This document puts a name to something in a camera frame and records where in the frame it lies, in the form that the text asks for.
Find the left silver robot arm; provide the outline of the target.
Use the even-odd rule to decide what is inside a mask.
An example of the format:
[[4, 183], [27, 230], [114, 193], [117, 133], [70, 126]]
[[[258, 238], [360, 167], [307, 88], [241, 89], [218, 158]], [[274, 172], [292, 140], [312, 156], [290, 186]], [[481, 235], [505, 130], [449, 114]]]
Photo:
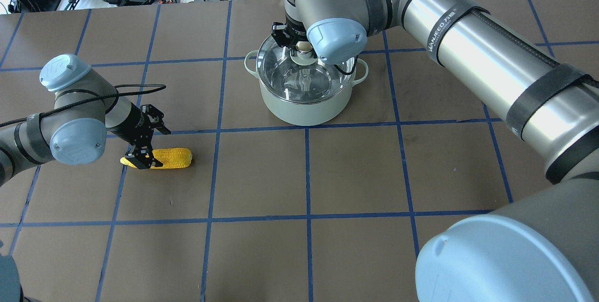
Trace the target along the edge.
[[65, 165], [95, 162], [105, 151], [108, 133], [129, 144], [125, 159], [136, 168], [166, 165], [152, 147], [155, 131], [170, 134], [164, 114], [152, 105], [135, 105], [128, 93], [120, 93], [118, 86], [77, 55], [51, 59], [41, 70], [39, 82], [54, 94], [54, 108], [11, 121], [1, 130], [2, 184], [52, 161]]

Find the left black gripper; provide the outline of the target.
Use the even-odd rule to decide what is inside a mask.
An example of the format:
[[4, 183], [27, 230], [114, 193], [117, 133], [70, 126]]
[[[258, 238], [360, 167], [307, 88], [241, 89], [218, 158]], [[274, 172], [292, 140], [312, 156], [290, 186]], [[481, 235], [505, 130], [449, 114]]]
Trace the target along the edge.
[[162, 135], [170, 135], [164, 121], [164, 114], [152, 104], [137, 107], [131, 105], [129, 114], [125, 119], [125, 141], [131, 147], [124, 155], [124, 165], [135, 169], [156, 169], [163, 166], [163, 150], [147, 152], [146, 148], [152, 142], [154, 131]]

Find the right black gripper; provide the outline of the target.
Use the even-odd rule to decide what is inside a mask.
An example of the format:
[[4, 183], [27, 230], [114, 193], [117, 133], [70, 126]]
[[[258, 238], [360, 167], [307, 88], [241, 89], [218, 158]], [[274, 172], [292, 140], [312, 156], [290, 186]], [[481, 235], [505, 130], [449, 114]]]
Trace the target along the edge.
[[271, 37], [279, 47], [287, 47], [294, 50], [300, 42], [309, 42], [304, 24], [294, 20], [286, 20], [284, 24], [273, 22]]

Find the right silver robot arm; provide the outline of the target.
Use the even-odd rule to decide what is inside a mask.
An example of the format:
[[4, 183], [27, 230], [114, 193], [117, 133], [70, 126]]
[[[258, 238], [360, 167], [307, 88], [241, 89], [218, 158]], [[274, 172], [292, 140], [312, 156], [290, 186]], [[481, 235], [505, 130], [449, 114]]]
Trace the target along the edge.
[[545, 161], [551, 186], [471, 216], [424, 244], [421, 302], [598, 300], [598, 82], [522, 39], [472, 0], [285, 0], [282, 45], [338, 65], [400, 27]]

